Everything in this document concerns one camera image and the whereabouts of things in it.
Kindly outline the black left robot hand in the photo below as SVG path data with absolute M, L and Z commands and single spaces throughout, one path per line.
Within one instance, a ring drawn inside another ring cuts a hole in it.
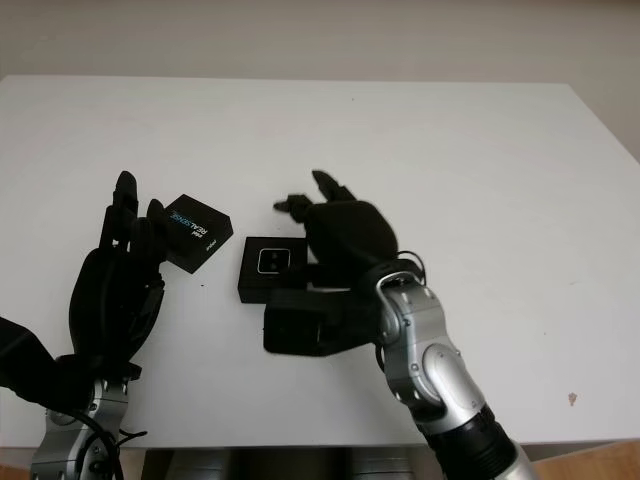
M 140 217 L 138 206 L 136 179 L 123 171 L 98 247 L 86 256 L 71 295 L 70 362 L 104 379 L 140 377 L 141 367 L 131 359 L 150 335 L 164 297 L 165 210 L 153 199 Z

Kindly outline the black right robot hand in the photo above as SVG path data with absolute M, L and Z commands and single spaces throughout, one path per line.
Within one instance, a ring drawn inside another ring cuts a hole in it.
M 318 286 L 346 288 L 374 267 L 399 254 L 394 230 L 372 203 L 356 198 L 330 174 L 312 176 L 325 200 L 314 203 L 304 194 L 290 194 L 273 204 L 304 226 L 316 263 L 308 268 Z

